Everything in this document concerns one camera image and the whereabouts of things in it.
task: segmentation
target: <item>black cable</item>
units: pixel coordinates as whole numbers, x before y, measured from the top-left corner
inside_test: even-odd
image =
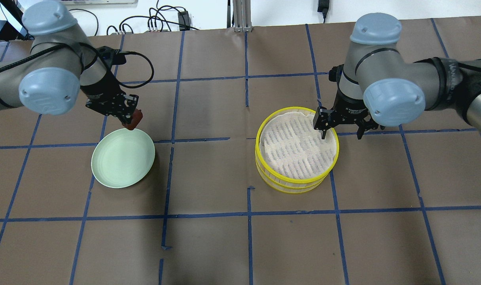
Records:
[[[180,27],[186,27],[186,28],[189,28],[189,29],[194,29],[194,30],[200,30],[200,29],[197,29],[195,27],[192,27],[192,26],[188,26],[188,25],[184,25],[184,24],[180,24],[180,23],[176,23],[176,22],[171,22],[171,21],[166,21],[166,20],[161,20],[160,21],[163,21],[163,22],[166,22],[166,23],[170,23],[170,24],[175,24],[175,25],[179,25]]]
[[[22,60],[18,60],[15,63],[10,63],[9,65],[5,65],[4,67],[0,67],[0,73],[2,73],[4,71],[7,71],[7,70],[10,70],[14,67],[18,67],[18,66],[20,66],[24,63],[27,63],[27,62],[29,62],[33,59],[36,59],[40,56],[48,54],[49,52],[53,52],[55,50],[59,50],[59,49],[62,49],[62,48],[69,48],[69,46],[67,44],[58,44],[58,45],[52,46],[48,49],[37,52],[36,54],[32,54],[32,55],[28,56],[27,58],[23,58]]]
[[[226,28],[228,29],[232,25],[230,24],[231,16],[230,16],[230,0],[226,3]]]
[[[154,9],[153,7],[150,7],[150,8],[149,8],[149,16],[150,16],[150,17],[151,17],[151,10],[156,11],[156,14],[155,14],[154,16],[157,17],[157,15],[159,14],[159,15],[161,15],[161,17],[163,18],[163,20],[167,21],[167,19],[165,18],[165,16],[163,16],[163,14],[161,14],[161,12],[160,12],[159,10]],[[156,24],[156,21],[157,21],[157,20],[161,21],[161,19],[158,18],[158,17],[157,17],[157,18],[154,18],[154,25],[156,26],[156,29],[158,29],[158,26],[157,26],[157,24]],[[161,21],[161,25],[162,25],[162,27],[161,27],[161,29],[160,29],[159,31],[163,31],[163,21]],[[170,25],[169,25],[168,23],[167,23],[167,27],[169,28],[169,31],[172,31],[172,29],[170,28]]]
[[[109,35],[109,29],[110,29],[110,28],[114,28],[114,30],[116,31],[116,34],[119,34],[119,31],[117,30],[117,28],[114,27],[114,26],[112,26],[112,25],[110,25],[110,26],[107,27],[107,32],[106,32],[107,36]]]
[[[330,0],[318,0],[318,12],[322,13],[323,22],[325,22],[327,18],[329,8],[330,8]]]
[[[154,19],[155,24],[156,24],[156,21],[160,21],[161,29],[159,31],[163,31],[163,20],[161,20],[157,16],[151,16],[150,18],[147,19],[147,28],[151,27],[151,28],[153,28],[153,30],[158,30],[158,25],[153,24],[153,21],[152,21],[153,19]]]
[[[155,17],[155,16],[149,17],[149,16],[141,16],[141,15],[138,15],[138,16],[130,16],[130,17],[124,19],[123,21],[121,21],[121,24],[119,24],[119,26],[121,27],[121,25],[122,25],[124,22],[126,22],[127,20],[132,19],[132,18],[149,18],[149,19],[154,19],[154,17]],[[166,21],[166,20],[161,20],[161,19],[160,19],[160,21],[163,21],[163,22],[166,22],[166,23],[170,23],[170,24],[179,25],[180,27],[187,27],[187,28],[189,28],[189,29],[199,30],[199,29],[197,29],[197,28],[195,28],[195,27],[191,27],[191,26],[184,25],[184,24],[179,24],[179,23],[176,23],[176,22],[171,22],[171,21]]]
[[[105,62],[105,60],[102,58],[101,54],[94,48],[92,47],[91,45],[88,45],[88,44],[85,44],[85,43],[79,43],[82,47],[87,47],[88,49],[90,49],[91,51],[93,51],[96,56],[102,61],[103,65],[105,66],[105,69],[107,70],[107,72],[110,72],[110,74],[112,74],[112,70],[110,70],[108,64]],[[135,85],[135,86],[130,86],[130,85],[125,85],[123,83],[121,83],[115,76],[114,74],[112,74],[112,76],[114,77],[114,79],[116,79],[117,83],[123,87],[126,87],[126,88],[130,88],[130,89],[134,89],[134,88],[139,88],[139,87],[142,87],[144,85],[146,85],[147,83],[150,83],[151,80],[153,79],[154,77],[154,66],[152,65],[151,61],[149,60],[149,58],[147,58],[147,56],[144,56],[143,54],[141,53],[138,53],[138,52],[135,52],[135,51],[129,51],[129,52],[120,52],[119,54],[133,54],[133,55],[138,55],[138,56],[141,56],[143,57],[145,60],[147,60],[147,62],[149,63],[150,67],[151,67],[151,76],[148,80],[146,80],[145,82],[139,84],[139,85]]]
[[[162,7],[164,7],[164,6],[158,8],[158,3],[159,3],[159,0],[156,1],[156,9],[160,10],[160,9],[161,9]],[[175,6],[175,8],[181,8],[181,9],[183,9],[184,11],[187,11],[186,8],[185,8],[185,7],[182,7],[182,6]]]
[[[134,34],[132,27],[129,24],[123,24],[123,32],[126,34],[125,26],[128,26],[130,30],[132,30],[132,34]]]
[[[86,11],[87,13],[90,13],[91,15],[93,15],[96,19],[96,32],[95,32],[94,36],[98,35],[98,29],[100,28],[100,22],[98,21],[98,17],[95,15],[95,13],[93,13],[92,11],[87,11],[86,9],[70,9],[69,11]]]
[[[161,7],[158,9],[158,11],[168,11],[168,10],[170,10],[170,9],[176,10],[178,17],[181,16],[182,22],[183,22],[183,23],[186,23],[186,20],[184,19],[184,15],[181,15],[181,11],[179,11],[179,9],[177,9],[176,7],[173,7],[173,6],[170,6],[170,5],[163,5],[163,6],[161,6]]]

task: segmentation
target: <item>power cord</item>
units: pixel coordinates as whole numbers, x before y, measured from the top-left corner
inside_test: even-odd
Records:
[[[176,22],[172,22],[172,21],[166,21],[166,20],[163,20],[163,19],[160,19],[158,18],[157,16],[142,16],[142,15],[137,15],[137,16],[130,16],[126,19],[124,19],[123,21],[121,21],[121,23],[119,24],[119,29],[121,29],[121,26],[127,21],[127,20],[130,20],[130,19],[133,19],[133,18],[146,18],[146,19],[157,19],[159,21],[163,21],[165,23],[169,23],[169,24],[175,24],[175,25],[179,25],[180,27],[186,27],[188,29],[194,29],[194,30],[199,30],[195,27],[191,27],[189,25],[185,25],[185,24],[181,24],[181,23],[176,23]]]
[[[95,32],[94,36],[98,35],[98,29],[100,28],[100,22],[98,21],[98,17],[95,15],[95,13],[93,13],[92,11],[87,11],[86,9],[70,9],[69,11],[86,11],[87,13],[90,13],[91,15],[93,15],[96,19],[96,32]]]
[[[91,51],[93,51],[96,56],[101,60],[101,62],[103,63],[103,65],[105,66],[105,69],[107,70],[107,72],[110,72],[112,74],[112,70],[110,70],[110,67],[108,66],[108,64],[105,62],[105,60],[103,59],[102,55],[91,45],[88,45],[88,44],[85,44],[85,43],[79,43],[81,45],[81,47],[86,47],[87,49],[90,49]],[[141,53],[138,53],[138,52],[135,52],[135,51],[127,51],[127,52],[119,52],[119,54],[121,55],[130,55],[130,54],[133,54],[133,55],[138,55],[138,56],[141,56],[143,57],[150,65],[151,67],[151,76],[148,80],[144,81],[143,83],[139,84],[139,85],[134,85],[134,86],[130,86],[130,85],[125,85],[123,83],[121,83],[115,76],[114,74],[112,74],[112,76],[114,78],[116,78],[116,81],[119,85],[125,87],[125,88],[129,88],[129,89],[135,89],[135,88],[139,88],[139,87],[142,87],[148,83],[151,82],[151,80],[153,79],[154,77],[154,66],[152,65],[151,61],[149,58],[147,58],[147,56],[144,56],[143,54]]]
[[[114,27],[114,26],[112,26],[112,25],[110,25],[109,27],[107,27],[107,32],[106,32],[107,36],[109,35],[109,29],[110,29],[110,28],[113,28],[113,29],[116,31],[116,34],[119,34],[119,31],[117,30],[117,28]]]
[[[158,26],[156,24],[156,21],[159,20],[161,22],[161,29],[159,31],[163,31],[163,21],[157,17],[157,15],[159,14],[161,16],[161,18],[163,18],[163,20],[167,21],[167,19],[165,18],[165,16],[163,16],[163,14],[161,14],[161,12],[158,10],[158,9],[154,9],[153,7],[150,7],[149,8],[149,19],[147,20],[147,23],[150,23],[151,21],[151,17],[152,17],[152,14],[151,14],[151,11],[154,10],[156,12],[156,14],[154,15],[155,18],[154,18],[154,28],[155,30],[158,30]],[[167,23],[167,27],[169,28],[169,31],[172,31],[172,29],[170,28],[170,25]]]
[[[323,14],[323,22],[327,18],[330,8],[330,0],[318,0],[318,12]]]
[[[79,45],[81,47],[86,47],[87,49],[91,50],[94,52],[94,54],[96,55],[96,58],[99,58],[101,60],[101,62],[103,63],[103,65],[105,66],[105,69],[107,70],[107,72],[110,72],[112,74],[112,70],[110,70],[110,67],[108,66],[108,64],[105,62],[105,60],[103,59],[102,55],[98,52],[98,50],[96,50],[93,46],[91,45],[88,45],[86,43],[79,43]],[[71,49],[71,47],[69,47],[69,45],[67,44],[57,44],[55,46],[52,46],[52,47],[49,47],[43,51],[40,51],[40,52],[37,52],[36,54],[33,54],[33,55],[30,55],[26,58],[23,58],[22,60],[18,60],[16,61],[15,63],[10,63],[9,65],[5,65],[3,67],[0,67],[0,73],[2,72],[5,72],[7,70],[10,70],[10,69],[13,69],[14,67],[18,67],[24,63],[27,63],[33,59],[36,59],[40,56],[43,56],[45,54],[48,54],[50,52],[53,52],[53,51],[56,51],[56,50],[59,50],[59,49],[62,49],[62,48],[69,48]],[[144,81],[143,83],[139,84],[139,85],[134,85],[134,86],[130,86],[130,85],[125,85],[123,83],[121,83],[117,78],[116,78],[116,81],[119,85],[125,87],[125,88],[129,88],[129,89],[135,89],[135,88],[139,88],[139,87],[142,87],[148,83],[151,82],[151,80],[154,78],[154,66],[152,65],[151,63],[151,60],[149,58],[147,58],[147,56],[144,56],[143,54],[141,53],[138,53],[138,52],[135,52],[135,51],[127,51],[127,52],[119,52],[119,54],[121,55],[138,55],[138,56],[141,56],[142,58],[144,58],[150,65],[151,67],[151,76],[148,80]]]
[[[62,48],[70,48],[67,44],[57,44],[55,46],[52,46],[48,49],[45,49],[43,51],[40,51],[40,52],[37,52],[36,54],[33,54],[33,55],[30,55],[28,56],[27,58],[23,58],[22,60],[18,60],[16,61],[15,63],[10,63],[9,65],[5,65],[4,67],[0,67],[0,73],[4,72],[4,71],[7,71],[7,70],[11,70],[13,69],[14,67],[18,67],[24,63],[27,63],[33,59],[36,59],[40,56],[43,56],[45,54],[48,54],[49,52],[53,52],[55,50],[59,50],[59,49],[62,49]]]
[[[131,27],[129,24],[123,24],[123,26],[122,26],[122,28],[123,28],[123,33],[126,34],[125,26],[128,26],[128,27],[130,28],[130,30],[132,30],[132,34],[134,33],[132,27]]]

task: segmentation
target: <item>stacked yellow trays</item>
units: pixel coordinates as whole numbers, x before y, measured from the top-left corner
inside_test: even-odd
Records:
[[[309,179],[294,179],[294,178],[281,175],[280,173],[272,169],[264,160],[260,150],[260,137],[262,135],[262,131],[264,130],[264,127],[267,125],[269,121],[271,121],[271,119],[279,115],[285,114],[287,112],[301,112],[306,116],[310,114],[313,114],[313,115],[315,114],[315,111],[309,108],[289,107],[289,108],[283,108],[281,110],[277,110],[276,112],[273,112],[267,119],[265,119],[265,121],[263,121],[262,125],[258,129],[258,133],[256,135],[256,143],[255,143],[256,168],[258,169],[258,173],[260,173],[262,179],[272,188],[284,193],[293,193],[293,194],[304,193],[316,188],[329,174],[330,170],[332,170],[332,168],[334,167],[337,161],[337,157],[339,155],[339,140],[337,138],[336,131],[334,129],[329,130],[329,134],[331,131],[331,134],[333,134],[333,137],[335,139],[336,154],[332,164],[329,166],[329,168],[325,172],[321,173],[316,177],[312,177]]]

